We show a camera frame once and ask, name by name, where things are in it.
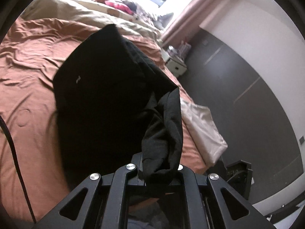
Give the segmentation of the folded beige cloth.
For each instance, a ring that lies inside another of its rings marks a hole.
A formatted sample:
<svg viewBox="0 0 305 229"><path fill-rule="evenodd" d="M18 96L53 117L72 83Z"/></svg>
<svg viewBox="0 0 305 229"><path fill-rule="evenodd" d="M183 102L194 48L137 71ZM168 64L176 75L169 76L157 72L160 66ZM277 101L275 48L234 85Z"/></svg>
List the folded beige cloth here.
<svg viewBox="0 0 305 229"><path fill-rule="evenodd" d="M219 133L210 109L184 99L180 99L180 108L182 120L203 161L209 167L214 166L227 150L228 144Z"/></svg>

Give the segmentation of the white bedside cabinet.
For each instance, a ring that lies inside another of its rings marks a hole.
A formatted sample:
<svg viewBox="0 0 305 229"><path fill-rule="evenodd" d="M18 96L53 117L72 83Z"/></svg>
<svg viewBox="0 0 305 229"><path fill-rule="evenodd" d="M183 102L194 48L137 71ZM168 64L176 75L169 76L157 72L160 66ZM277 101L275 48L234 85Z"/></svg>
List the white bedside cabinet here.
<svg viewBox="0 0 305 229"><path fill-rule="evenodd" d="M164 49L161 49L161 55L167 69L175 77L180 77L187 71L186 64L180 58L176 56L170 56Z"/></svg>

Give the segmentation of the pink plush toy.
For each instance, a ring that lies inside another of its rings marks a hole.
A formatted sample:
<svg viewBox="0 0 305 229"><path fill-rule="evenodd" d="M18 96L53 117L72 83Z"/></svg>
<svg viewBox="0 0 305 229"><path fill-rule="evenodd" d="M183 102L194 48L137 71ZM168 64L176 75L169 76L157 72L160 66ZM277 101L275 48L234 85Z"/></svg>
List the pink plush toy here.
<svg viewBox="0 0 305 229"><path fill-rule="evenodd" d="M115 9L118 9L120 11L123 11L129 15L134 14L134 12L127 5L125 5L121 0L107 0L104 3L105 3L105 5L108 5Z"/></svg>

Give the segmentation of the brown bed duvet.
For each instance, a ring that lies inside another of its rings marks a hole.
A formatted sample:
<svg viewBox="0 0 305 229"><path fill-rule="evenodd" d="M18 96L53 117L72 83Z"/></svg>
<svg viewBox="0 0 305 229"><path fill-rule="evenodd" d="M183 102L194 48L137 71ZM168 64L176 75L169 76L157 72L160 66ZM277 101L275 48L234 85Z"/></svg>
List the brown bed duvet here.
<svg viewBox="0 0 305 229"><path fill-rule="evenodd" d="M1 204L17 225L41 219L67 194L52 80L97 27L60 19L18 19L1 43L1 116L17 151L24 198L10 147L1 135Z"/></svg>

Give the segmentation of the black button-up jacket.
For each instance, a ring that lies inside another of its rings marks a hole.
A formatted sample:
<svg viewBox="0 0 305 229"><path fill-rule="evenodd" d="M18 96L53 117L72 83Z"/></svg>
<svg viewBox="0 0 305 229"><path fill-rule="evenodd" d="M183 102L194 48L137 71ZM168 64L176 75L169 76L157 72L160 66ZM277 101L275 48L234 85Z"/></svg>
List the black button-up jacket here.
<svg viewBox="0 0 305 229"><path fill-rule="evenodd" d="M74 188L142 154L146 185L162 190L182 153L179 88L113 24L91 34L53 79L64 174Z"/></svg>

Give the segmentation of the right pink curtain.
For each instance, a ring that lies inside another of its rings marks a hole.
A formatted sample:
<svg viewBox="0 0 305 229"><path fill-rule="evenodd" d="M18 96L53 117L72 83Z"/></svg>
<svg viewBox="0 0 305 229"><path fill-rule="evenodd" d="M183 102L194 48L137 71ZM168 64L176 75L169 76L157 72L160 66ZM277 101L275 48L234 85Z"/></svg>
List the right pink curtain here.
<svg viewBox="0 0 305 229"><path fill-rule="evenodd" d="M177 48L181 42L189 42L199 31L200 25L210 23L229 2L230 0L192 0L162 34L162 47Z"/></svg>

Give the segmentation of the beige blanket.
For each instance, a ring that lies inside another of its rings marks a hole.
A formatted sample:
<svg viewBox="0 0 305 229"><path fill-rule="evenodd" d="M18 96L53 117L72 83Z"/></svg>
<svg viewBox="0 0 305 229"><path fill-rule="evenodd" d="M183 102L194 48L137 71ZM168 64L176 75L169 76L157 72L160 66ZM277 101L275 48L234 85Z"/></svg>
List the beige blanket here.
<svg viewBox="0 0 305 229"><path fill-rule="evenodd" d="M21 13L21 18L24 20L59 19L98 28L115 24L123 35L148 37L156 42L159 42L161 37L161 32L149 25L91 10L73 0L33 0Z"/></svg>

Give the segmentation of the white cup on cabinet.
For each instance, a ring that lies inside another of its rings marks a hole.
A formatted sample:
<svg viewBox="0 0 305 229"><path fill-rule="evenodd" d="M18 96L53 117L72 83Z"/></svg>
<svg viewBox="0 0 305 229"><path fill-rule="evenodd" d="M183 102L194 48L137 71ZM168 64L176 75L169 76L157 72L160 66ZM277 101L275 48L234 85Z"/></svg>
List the white cup on cabinet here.
<svg viewBox="0 0 305 229"><path fill-rule="evenodd" d="M173 46L168 46L167 52L170 56L174 56L178 54L177 50Z"/></svg>

